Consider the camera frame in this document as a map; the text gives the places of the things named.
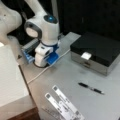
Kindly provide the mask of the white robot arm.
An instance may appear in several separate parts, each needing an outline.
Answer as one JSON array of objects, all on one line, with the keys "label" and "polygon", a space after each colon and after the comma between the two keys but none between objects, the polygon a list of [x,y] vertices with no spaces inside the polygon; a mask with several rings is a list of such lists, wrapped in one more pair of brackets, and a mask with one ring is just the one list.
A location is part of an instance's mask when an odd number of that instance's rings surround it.
[{"label": "white robot arm", "polygon": [[38,0],[25,2],[34,12],[34,16],[25,22],[25,31],[30,37],[40,41],[35,48],[35,65],[45,67],[58,58],[56,50],[59,48],[59,22],[44,10]]}]

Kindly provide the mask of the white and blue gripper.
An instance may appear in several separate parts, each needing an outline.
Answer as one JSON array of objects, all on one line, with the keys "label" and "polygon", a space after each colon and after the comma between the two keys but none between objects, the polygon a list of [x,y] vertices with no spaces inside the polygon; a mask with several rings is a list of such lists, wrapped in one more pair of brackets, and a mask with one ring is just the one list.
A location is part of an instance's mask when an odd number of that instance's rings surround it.
[{"label": "white and blue gripper", "polygon": [[45,67],[53,64],[59,58],[59,55],[56,53],[58,48],[58,44],[47,46],[40,43],[35,49],[35,65]]}]

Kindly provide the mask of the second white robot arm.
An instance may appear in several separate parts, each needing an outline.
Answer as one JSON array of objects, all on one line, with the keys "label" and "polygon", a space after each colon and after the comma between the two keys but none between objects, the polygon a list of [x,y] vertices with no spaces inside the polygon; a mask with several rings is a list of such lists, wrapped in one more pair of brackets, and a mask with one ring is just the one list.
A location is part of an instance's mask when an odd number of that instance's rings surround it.
[{"label": "second white robot arm", "polygon": [[21,24],[22,18],[20,14],[7,7],[0,0],[0,43],[10,45],[16,59],[22,55],[22,52],[18,39],[10,35],[10,32],[16,30]]}]

